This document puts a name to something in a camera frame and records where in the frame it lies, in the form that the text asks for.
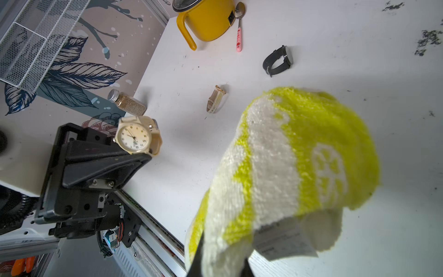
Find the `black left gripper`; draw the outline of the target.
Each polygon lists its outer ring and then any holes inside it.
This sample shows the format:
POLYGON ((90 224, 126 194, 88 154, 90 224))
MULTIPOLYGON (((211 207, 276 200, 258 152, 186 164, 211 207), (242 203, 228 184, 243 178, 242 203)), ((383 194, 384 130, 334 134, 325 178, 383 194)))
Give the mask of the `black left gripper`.
POLYGON ((120 208, 106 204, 105 192, 87 189, 95 180, 123 188, 152 157, 105 145, 106 139, 73 123, 58 128, 35 214, 37 224, 55 224, 49 235, 80 239, 120 226, 120 208))

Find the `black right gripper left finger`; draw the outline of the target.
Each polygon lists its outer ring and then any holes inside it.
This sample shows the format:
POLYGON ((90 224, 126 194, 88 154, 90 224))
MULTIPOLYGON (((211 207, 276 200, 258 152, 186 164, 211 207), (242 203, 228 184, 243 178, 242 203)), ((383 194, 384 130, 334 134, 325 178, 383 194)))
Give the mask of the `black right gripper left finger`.
POLYGON ((201 270, 201 262, 203 257, 203 244, 204 244, 204 233, 200 238, 198 248, 193 259, 193 263, 190 266, 187 277, 203 277, 201 270))

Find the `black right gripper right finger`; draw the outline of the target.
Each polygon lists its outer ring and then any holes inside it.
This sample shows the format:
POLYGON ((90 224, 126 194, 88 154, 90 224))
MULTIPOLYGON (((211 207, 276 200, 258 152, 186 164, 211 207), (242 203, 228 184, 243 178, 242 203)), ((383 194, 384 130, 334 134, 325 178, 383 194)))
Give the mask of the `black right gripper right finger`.
POLYGON ((248 259, 244 260, 243 269, 240 273, 240 277, 254 277, 254 273, 250 268, 248 259))

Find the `yellow-green white towel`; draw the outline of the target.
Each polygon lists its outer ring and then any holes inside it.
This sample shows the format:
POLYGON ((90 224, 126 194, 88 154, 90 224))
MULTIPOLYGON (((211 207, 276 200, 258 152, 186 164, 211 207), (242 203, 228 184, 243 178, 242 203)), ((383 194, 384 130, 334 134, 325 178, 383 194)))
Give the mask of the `yellow-green white towel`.
POLYGON ((380 183, 363 120, 326 92, 278 87, 241 115, 185 243, 187 273, 204 233, 203 277, 239 277, 253 252, 268 262, 316 257, 380 183))

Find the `black wrist watch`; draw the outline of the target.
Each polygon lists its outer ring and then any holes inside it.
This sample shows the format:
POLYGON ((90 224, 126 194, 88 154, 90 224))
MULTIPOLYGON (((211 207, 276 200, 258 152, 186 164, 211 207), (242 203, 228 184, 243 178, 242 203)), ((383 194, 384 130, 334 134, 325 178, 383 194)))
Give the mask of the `black wrist watch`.
POLYGON ((290 69, 293 64, 294 59, 290 48, 283 45, 266 57, 263 61, 263 69, 269 77, 272 77, 290 69))

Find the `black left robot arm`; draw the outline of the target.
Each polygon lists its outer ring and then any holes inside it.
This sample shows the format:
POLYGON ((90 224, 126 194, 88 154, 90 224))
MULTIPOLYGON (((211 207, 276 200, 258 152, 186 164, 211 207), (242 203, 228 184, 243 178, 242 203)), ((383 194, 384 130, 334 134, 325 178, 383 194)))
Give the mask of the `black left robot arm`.
POLYGON ((67 123, 53 144, 1 123, 1 233, 50 224, 49 235, 78 239, 114 230, 129 246, 138 220, 117 199, 136 172, 160 151, 156 122, 147 117, 120 120, 114 136, 67 123))

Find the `small glass spice jar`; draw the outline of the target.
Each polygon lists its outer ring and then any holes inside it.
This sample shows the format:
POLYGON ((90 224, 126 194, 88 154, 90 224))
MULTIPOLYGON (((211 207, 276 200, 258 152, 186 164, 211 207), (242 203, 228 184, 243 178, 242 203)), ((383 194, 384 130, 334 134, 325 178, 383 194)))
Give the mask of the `small glass spice jar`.
POLYGON ((147 110, 145 104, 119 90, 111 90, 107 99, 119 109, 134 116, 143 116, 147 110))

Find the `yellow pot with lid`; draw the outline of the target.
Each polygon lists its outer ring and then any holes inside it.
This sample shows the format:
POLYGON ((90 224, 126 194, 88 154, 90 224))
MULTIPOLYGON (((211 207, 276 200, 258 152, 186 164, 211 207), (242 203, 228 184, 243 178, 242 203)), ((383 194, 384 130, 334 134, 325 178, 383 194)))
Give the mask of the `yellow pot with lid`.
POLYGON ((193 35, 203 42, 222 36, 235 20, 231 0, 174 0, 177 27, 191 50, 197 50, 193 35))

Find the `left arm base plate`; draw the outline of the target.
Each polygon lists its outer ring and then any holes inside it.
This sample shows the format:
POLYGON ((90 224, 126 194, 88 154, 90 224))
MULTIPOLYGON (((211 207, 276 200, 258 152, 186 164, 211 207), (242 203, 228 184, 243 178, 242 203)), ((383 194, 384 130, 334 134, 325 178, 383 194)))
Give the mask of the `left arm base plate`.
POLYGON ((104 258, 111 257, 117 249, 130 248, 137 238, 142 221, 115 194, 105 199, 106 216, 98 220, 96 237, 104 258))

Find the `white mesh wall shelf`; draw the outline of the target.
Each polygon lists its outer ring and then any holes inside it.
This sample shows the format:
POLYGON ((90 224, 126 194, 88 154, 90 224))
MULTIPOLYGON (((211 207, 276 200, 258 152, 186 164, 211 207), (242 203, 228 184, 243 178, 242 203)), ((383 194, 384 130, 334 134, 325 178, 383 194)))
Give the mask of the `white mesh wall shelf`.
POLYGON ((1 1, 1 81, 35 92, 88 1, 1 1))

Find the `pink handled spoon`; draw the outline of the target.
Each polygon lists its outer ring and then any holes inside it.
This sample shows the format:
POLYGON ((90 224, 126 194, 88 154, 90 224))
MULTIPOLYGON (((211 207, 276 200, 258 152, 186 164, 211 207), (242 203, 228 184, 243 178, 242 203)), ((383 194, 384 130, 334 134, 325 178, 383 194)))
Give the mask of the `pink handled spoon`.
POLYGON ((242 51, 242 27, 241 27, 241 20, 244 17, 246 13, 246 6, 243 2, 238 2, 235 7, 235 18, 238 21, 238 28, 237 28, 237 34, 236 34, 236 51, 240 53, 242 51))

